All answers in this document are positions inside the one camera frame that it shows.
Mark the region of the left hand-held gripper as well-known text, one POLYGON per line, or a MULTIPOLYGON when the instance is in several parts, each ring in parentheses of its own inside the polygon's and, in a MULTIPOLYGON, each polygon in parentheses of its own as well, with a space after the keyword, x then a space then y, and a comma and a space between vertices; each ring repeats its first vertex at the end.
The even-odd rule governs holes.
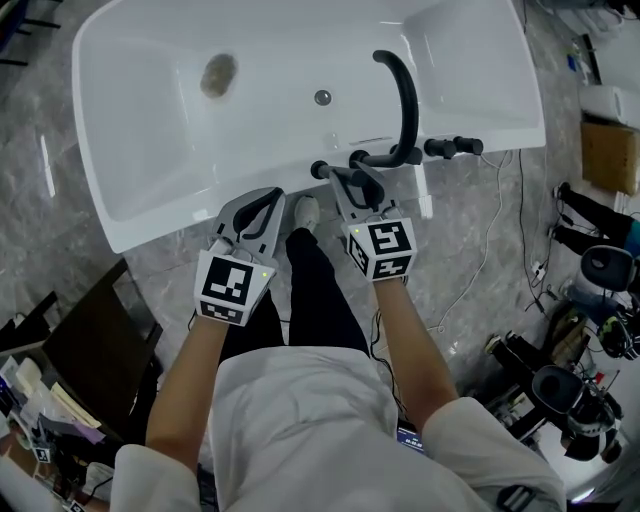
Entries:
POLYGON ((278 268, 274 253, 284 212, 278 187, 257 189, 228 202, 214 225, 213 242, 199 254, 196 314, 244 326, 278 268))

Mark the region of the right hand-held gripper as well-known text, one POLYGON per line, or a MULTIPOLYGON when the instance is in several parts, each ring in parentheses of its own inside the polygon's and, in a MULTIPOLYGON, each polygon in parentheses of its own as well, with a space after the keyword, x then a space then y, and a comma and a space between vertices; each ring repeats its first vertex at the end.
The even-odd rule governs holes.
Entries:
POLYGON ((346 253, 370 282, 402 278, 417 255, 413 224, 385 176, 366 164, 360 169, 367 176, 361 188, 343 185, 329 173, 346 253))

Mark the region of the person's left forearm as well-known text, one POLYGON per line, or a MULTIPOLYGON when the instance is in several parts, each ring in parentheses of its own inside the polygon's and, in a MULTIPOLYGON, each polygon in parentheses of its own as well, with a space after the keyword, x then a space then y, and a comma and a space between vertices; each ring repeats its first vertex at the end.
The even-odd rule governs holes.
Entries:
POLYGON ((149 416, 145 444, 197 471, 220 355, 229 325, 198 316, 149 416))

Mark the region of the person's right forearm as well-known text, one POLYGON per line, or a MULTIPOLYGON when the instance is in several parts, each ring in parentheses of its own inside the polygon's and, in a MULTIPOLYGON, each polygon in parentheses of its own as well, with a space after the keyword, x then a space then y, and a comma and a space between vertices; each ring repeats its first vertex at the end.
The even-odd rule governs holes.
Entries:
POLYGON ((424 427, 459 398, 449 367, 400 279, 374 284, 391 364, 410 422, 424 427))

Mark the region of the white bathtub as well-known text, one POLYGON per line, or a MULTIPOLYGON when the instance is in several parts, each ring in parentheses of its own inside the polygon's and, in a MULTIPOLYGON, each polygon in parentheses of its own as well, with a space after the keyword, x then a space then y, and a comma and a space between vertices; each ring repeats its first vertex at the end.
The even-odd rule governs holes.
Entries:
POLYGON ((388 153, 401 105, 376 50, 411 73, 420 141, 544 145, 516 0, 112 0, 95 11, 73 42, 72 89, 113 251, 213 218, 254 189, 311 188, 315 161, 388 153), (200 80, 220 53, 238 70, 212 99, 200 80), (330 105, 314 102, 320 89, 330 105))

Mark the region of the person's right white shoe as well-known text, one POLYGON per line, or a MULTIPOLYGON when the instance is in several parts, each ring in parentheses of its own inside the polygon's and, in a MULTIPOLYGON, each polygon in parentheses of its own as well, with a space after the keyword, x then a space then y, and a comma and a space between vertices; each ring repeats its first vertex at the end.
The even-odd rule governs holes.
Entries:
POLYGON ((320 207, 313 196, 302 196, 294 208, 294 229, 306 229, 310 233, 315 231, 319 223, 320 207))

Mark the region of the black curved faucet spout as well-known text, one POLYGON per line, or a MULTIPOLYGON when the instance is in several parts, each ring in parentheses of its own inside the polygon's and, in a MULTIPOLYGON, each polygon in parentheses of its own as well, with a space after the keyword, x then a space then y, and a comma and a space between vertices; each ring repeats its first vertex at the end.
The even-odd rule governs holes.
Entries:
POLYGON ((419 106, 412 76, 404 62, 393 52, 376 50, 373 59, 384 64, 392 73, 399 92, 402 121, 399 141, 387 155, 369 155, 355 151, 349 158, 349 167, 356 169, 359 163, 375 168, 396 168, 404 165, 414 149, 419 128, 419 106))

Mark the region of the person's black trousers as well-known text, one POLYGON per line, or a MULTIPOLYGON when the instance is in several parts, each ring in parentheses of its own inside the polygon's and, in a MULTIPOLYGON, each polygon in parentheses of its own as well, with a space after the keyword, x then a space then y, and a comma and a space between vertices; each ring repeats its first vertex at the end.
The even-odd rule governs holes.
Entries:
MULTIPOLYGON (((368 354, 365 336, 336 282, 334 268, 312 232, 295 229, 286 240, 286 255, 292 267, 289 344, 368 354)), ((266 293, 246 326, 229 327, 220 360, 285 345, 279 314, 266 293)))

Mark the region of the grey brown fuzzy clump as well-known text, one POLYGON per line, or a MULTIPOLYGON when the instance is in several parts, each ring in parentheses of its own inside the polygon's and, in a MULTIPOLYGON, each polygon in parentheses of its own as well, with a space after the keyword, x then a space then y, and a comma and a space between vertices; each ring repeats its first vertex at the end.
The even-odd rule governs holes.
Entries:
POLYGON ((236 58, 229 53, 220 53, 206 64, 200 80, 200 89, 208 98, 223 97, 230 89, 237 74, 236 58))

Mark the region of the dark wooden table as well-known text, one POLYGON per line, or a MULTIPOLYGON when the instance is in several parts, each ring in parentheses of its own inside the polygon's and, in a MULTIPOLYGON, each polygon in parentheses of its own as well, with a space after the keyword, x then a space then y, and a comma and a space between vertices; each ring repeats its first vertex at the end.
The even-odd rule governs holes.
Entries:
POLYGON ((146 391, 155 347, 163 332, 146 306, 145 326, 134 320, 114 285, 129 271, 119 260, 51 328, 45 313, 57 301, 50 293, 20 324, 0 327, 0 358, 30 358, 42 382, 57 382, 94 418, 107 437, 134 442, 146 431, 153 399, 146 391))

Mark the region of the person's white shirt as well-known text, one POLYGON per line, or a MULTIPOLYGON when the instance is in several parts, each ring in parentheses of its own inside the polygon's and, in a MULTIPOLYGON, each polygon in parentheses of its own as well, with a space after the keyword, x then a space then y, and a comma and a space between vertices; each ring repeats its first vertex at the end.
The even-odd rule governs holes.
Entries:
MULTIPOLYGON (((476 400, 460 397, 396 439, 398 412, 371 359, 338 347, 264 348, 219 360, 203 441, 221 512, 501 512, 500 490, 566 512, 558 475, 476 400)), ((146 444, 121 448, 112 512, 201 512, 196 472, 146 444)))

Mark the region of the brown cardboard box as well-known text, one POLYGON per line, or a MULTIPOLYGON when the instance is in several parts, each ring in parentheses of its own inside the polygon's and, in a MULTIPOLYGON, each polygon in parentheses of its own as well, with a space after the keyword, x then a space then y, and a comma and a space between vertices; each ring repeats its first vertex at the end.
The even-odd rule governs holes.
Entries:
POLYGON ((640 131, 581 123, 582 177, 597 188, 635 196, 640 190, 640 131))

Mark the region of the black phone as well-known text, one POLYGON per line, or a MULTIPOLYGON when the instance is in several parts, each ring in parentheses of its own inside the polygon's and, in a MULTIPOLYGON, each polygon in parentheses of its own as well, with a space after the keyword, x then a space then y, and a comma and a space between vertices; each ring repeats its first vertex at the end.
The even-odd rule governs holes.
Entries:
POLYGON ((400 422, 396 431, 397 441, 416 452, 424 453, 422 441, 411 424, 400 422))

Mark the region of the white toilet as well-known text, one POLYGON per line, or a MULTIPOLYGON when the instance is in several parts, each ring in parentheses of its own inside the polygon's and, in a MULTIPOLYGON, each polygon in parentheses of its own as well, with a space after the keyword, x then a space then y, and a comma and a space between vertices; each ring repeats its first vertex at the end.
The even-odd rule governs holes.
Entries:
POLYGON ((640 130, 640 94, 616 86, 581 87, 579 101, 584 112, 640 130))

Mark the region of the beige envelope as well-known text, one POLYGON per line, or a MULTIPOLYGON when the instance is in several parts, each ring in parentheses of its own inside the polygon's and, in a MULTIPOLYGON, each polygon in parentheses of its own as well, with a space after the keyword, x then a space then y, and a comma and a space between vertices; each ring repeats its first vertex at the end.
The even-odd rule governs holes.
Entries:
POLYGON ((94 418, 86 409, 84 409, 76 400, 74 400, 59 383, 55 382, 51 386, 50 392, 52 397, 77 422, 81 423, 85 427, 92 429, 98 429, 101 426, 101 422, 94 418))

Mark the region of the purple cloth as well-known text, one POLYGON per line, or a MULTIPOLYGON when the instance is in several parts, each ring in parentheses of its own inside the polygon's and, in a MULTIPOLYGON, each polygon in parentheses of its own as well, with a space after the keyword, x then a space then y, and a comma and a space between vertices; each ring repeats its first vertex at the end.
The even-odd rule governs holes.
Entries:
POLYGON ((47 429, 60 435, 81 437, 96 445, 102 443, 106 435, 99 429, 89 427, 79 421, 73 414, 47 410, 41 414, 42 422, 47 429))

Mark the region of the black green backpack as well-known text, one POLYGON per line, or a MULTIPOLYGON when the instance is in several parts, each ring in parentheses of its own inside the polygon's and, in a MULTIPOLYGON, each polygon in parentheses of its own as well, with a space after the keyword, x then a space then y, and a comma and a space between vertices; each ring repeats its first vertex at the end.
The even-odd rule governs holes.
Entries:
POLYGON ((611 315, 598 329, 604 352, 614 359, 640 359, 640 313, 611 315))

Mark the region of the blue chair black frame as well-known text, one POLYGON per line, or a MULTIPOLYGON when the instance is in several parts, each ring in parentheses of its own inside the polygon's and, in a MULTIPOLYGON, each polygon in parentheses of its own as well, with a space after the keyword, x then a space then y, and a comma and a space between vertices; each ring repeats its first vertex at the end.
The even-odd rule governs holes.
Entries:
POLYGON ((4 51, 15 35, 30 36, 23 25, 59 30, 61 25, 27 16, 31 0, 0 0, 0 53, 4 51))

